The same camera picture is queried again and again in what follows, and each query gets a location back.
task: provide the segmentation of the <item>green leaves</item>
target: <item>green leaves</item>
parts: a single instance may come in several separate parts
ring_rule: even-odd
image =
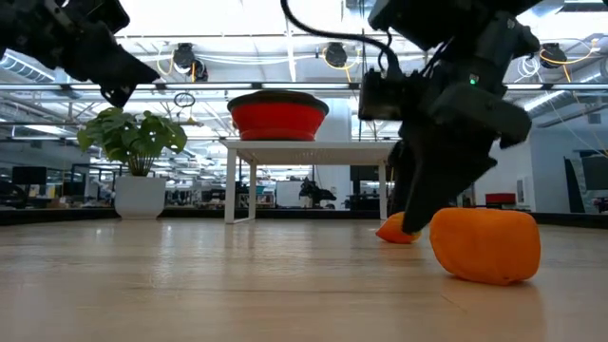
[[[120,108],[106,109],[78,132],[78,143],[83,151],[98,144],[111,161],[127,162],[132,174],[147,175],[152,161],[164,148],[180,153],[188,137],[179,124],[169,119],[149,111],[144,111],[143,116],[138,123],[134,115]]]

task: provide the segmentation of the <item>table leg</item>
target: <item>table leg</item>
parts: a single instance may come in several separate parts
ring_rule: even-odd
[[[249,219],[256,218],[257,207],[257,164],[249,163]]]
[[[226,170],[226,201],[224,202],[224,221],[235,223],[235,196],[237,191],[237,151],[228,149],[228,169]]]
[[[378,165],[378,180],[380,181],[380,219],[387,219],[387,166],[383,163]]]

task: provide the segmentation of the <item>white planter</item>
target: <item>white planter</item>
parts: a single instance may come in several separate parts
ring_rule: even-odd
[[[123,219],[156,219],[164,209],[164,188],[162,178],[117,178],[116,212]]]

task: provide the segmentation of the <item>bowl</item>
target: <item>bowl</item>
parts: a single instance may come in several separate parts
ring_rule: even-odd
[[[260,90],[228,103],[244,141],[313,142],[330,108],[315,96],[288,90]]]

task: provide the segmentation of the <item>potted plant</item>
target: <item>potted plant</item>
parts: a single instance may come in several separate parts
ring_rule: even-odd
[[[164,208],[165,179],[148,178],[154,161],[168,148],[180,153],[186,145],[183,129],[171,120],[143,113],[143,120],[109,108],[78,132],[83,151],[99,145],[111,161],[128,166],[130,177],[116,179],[114,207],[123,219],[155,219]]]

